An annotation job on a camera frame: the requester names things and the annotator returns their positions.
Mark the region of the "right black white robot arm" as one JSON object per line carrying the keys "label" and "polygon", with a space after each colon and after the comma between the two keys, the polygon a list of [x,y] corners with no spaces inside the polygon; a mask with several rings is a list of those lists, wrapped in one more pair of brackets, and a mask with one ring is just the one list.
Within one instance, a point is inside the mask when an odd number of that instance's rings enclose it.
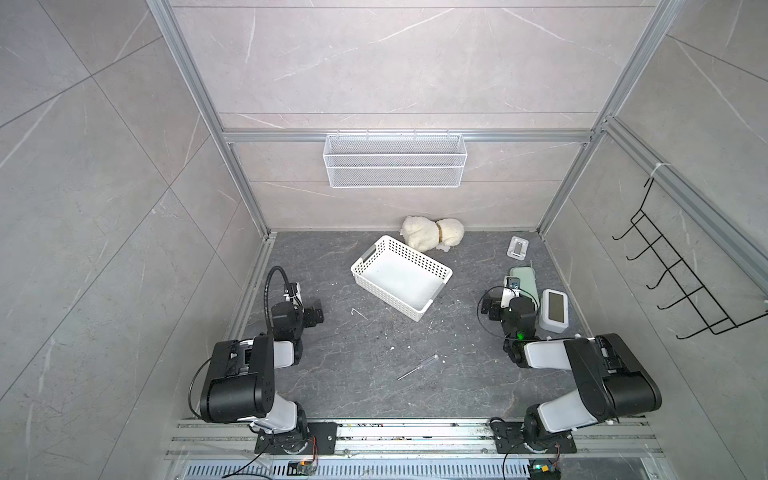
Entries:
{"label": "right black white robot arm", "polygon": [[502,328],[503,351],[522,369],[572,374],[575,389],[526,410],[521,443],[545,452],[575,429],[661,408],[661,390],[617,334],[543,340],[535,335],[536,303],[526,295],[508,303],[484,293],[477,315]]}

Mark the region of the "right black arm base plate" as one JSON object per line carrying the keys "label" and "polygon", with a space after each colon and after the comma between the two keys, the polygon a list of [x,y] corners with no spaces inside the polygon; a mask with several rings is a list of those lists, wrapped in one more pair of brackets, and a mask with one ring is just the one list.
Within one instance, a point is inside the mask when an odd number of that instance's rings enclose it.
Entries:
{"label": "right black arm base plate", "polygon": [[570,431],[549,433],[535,422],[505,421],[494,417],[488,422],[499,454],[573,454],[577,452]]}

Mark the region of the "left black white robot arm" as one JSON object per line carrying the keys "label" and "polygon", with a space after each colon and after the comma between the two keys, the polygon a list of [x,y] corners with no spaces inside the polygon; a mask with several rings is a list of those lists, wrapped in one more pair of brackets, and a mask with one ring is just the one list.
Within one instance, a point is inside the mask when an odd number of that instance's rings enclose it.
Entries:
{"label": "left black white robot arm", "polygon": [[306,413],[277,393],[275,372],[300,363],[304,330],[323,323],[324,314],[320,304],[304,304],[300,284],[290,281],[281,266],[267,273],[263,309],[264,332],[215,344],[193,376],[205,375],[198,401],[192,398],[195,383],[189,385],[188,408],[198,420],[246,423],[274,444],[298,450],[310,441]]}

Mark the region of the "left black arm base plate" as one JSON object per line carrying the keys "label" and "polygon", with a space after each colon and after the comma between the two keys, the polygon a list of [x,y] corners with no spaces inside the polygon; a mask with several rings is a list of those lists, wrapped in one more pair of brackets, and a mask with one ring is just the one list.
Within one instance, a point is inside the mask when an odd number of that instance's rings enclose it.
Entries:
{"label": "left black arm base plate", "polygon": [[335,452],[339,424],[309,422],[286,433],[268,434],[259,430],[254,453],[273,455],[332,455]]}

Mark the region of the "clear handle screwdriver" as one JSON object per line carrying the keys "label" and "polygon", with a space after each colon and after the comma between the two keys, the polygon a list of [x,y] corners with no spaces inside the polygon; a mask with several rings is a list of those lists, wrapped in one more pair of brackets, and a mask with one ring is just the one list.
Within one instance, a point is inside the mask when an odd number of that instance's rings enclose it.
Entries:
{"label": "clear handle screwdriver", "polygon": [[410,376],[410,375],[412,375],[412,374],[414,374],[414,373],[416,373],[416,372],[418,372],[420,370],[423,370],[424,368],[426,368],[426,367],[428,367],[428,366],[438,362],[439,360],[440,360],[440,356],[438,354],[433,354],[430,357],[426,358],[425,360],[422,360],[418,365],[416,365],[415,367],[411,368],[410,370],[408,370],[404,374],[398,376],[397,380],[398,381],[404,380],[408,376]]}

